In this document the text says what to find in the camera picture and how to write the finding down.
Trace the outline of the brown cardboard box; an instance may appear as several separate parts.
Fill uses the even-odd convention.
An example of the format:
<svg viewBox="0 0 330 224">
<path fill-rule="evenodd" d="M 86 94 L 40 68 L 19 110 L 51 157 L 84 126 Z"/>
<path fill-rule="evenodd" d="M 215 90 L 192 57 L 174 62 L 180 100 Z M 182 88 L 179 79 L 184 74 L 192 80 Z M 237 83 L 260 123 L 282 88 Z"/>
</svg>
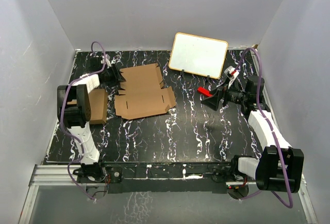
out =
<svg viewBox="0 0 330 224">
<path fill-rule="evenodd" d="M 94 89 L 88 94 L 70 89 L 64 109 L 63 122 L 67 128 L 100 125 L 106 122 L 108 97 L 105 89 Z"/>
<path fill-rule="evenodd" d="M 127 120 L 167 113 L 176 106 L 171 87 L 165 88 L 157 63 L 120 70 L 124 81 L 114 97 L 115 114 Z"/>
</svg>

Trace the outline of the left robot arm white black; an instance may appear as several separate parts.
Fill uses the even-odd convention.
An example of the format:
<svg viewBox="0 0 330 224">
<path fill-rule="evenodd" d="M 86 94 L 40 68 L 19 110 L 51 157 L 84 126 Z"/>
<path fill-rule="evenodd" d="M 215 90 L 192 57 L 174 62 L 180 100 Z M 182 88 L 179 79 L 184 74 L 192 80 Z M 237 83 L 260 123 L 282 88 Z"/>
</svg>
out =
<svg viewBox="0 0 330 224">
<path fill-rule="evenodd" d="M 117 66 L 110 62 L 108 54 L 92 57 L 89 62 L 89 72 L 67 85 L 57 87 L 57 117 L 60 128 L 74 140 L 78 148 L 80 169 L 73 174 L 102 182 L 107 170 L 102 164 L 90 129 L 92 114 L 96 113 L 93 105 L 101 104 L 101 115 L 105 115 L 107 92 L 100 85 L 117 83 L 123 77 Z"/>
</svg>

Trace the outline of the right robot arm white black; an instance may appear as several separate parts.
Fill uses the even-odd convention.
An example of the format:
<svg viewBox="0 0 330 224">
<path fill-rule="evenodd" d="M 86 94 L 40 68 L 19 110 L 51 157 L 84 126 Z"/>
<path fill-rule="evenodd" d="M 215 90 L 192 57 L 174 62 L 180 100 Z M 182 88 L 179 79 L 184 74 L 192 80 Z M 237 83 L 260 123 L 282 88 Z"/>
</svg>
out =
<svg viewBox="0 0 330 224">
<path fill-rule="evenodd" d="M 268 105 L 263 100 L 264 79 L 250 76 L 243 90 L 223 84 L 209 91 L 203 87 L 198 92 L 204 96 L 201 103 L 216 111 L 229 102 L 241 106 L 263 149 L 260 159 L 234 156 L 231 160 L 230 176 L 236 181 L 250 177 L 262 191 L 297 193 L 300 189 L 304 154 L 293 148 L 276 127 Z"/>
</svg>

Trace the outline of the folded brown cardboard box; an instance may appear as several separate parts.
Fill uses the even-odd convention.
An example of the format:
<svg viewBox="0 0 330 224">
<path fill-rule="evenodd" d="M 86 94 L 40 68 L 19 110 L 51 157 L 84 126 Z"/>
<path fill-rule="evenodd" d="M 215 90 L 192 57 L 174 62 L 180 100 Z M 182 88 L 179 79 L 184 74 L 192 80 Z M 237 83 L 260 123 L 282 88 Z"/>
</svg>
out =
<svg viewBox="0 0 330 224">
<path fill-rule="evenodd" d="M 70 89 L 64 109 L 63 122 L 67 128 L 100 125 L 106 122 L 108 97 L 105 89 L 94 89 L 88 94 Z"/>
</svg>

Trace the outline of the red rectangular block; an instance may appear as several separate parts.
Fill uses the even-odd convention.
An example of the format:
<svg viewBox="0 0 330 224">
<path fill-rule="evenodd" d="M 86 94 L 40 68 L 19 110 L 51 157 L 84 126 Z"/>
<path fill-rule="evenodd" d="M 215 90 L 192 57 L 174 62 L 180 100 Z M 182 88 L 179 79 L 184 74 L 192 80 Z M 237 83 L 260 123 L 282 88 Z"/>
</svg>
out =
<svg viewBox="0 0 330 224">
<path fill-rule="evenodd" d="M 212 96 L 212 94 L 207 89 L 205 89 L 203 87 L 198 87 L 197 92 L 202 94 L 205 97 L 211 97 Z"/>
</svg>

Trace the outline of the white board yellow frame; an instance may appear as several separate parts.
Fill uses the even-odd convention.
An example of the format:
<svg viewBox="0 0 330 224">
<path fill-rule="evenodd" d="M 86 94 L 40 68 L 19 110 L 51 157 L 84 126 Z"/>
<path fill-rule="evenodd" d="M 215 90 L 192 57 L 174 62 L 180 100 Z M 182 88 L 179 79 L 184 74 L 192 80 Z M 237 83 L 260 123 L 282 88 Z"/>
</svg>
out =
<svg viewBox="0 0 330 224">
<path fill-rule="evenodd" d="M 227 49 L 226 41 L 178 32 L 174 38 L 169 68 L 219 79 Z"/>
</svg>

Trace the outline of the black base frame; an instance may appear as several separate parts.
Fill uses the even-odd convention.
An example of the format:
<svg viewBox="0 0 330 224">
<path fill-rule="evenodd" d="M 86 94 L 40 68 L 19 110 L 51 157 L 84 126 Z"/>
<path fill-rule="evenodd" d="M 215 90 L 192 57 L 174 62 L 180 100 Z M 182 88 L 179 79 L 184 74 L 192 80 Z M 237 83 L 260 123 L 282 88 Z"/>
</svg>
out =
<svg viewBox="0 0 330 224">
<path fill-rule="evenodd" d="M 109 194 L 130 192 L 212 192 L 226 194 L 255 185 L 232 171 L 228 162 L 101 162 L 73 170 L 77 182 L 101 185 Z"/>
</svg>

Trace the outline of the aluminium rail frame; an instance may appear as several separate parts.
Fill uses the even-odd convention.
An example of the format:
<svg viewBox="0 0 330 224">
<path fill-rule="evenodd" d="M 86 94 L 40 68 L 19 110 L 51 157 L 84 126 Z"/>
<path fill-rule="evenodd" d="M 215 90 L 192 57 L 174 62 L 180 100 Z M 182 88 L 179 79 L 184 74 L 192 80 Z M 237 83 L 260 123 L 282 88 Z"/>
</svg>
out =
<svg viewBox="0 0 330 224">
<path fill-rule="evenodd" d="M 34 167 L 20 223 L 317 223 L 305 179 L 288 209 L 271 192 L 249 186 L 212 192 L 109 194 L 101 185 L 79 183 L 78 165 Z"/>
</svg>

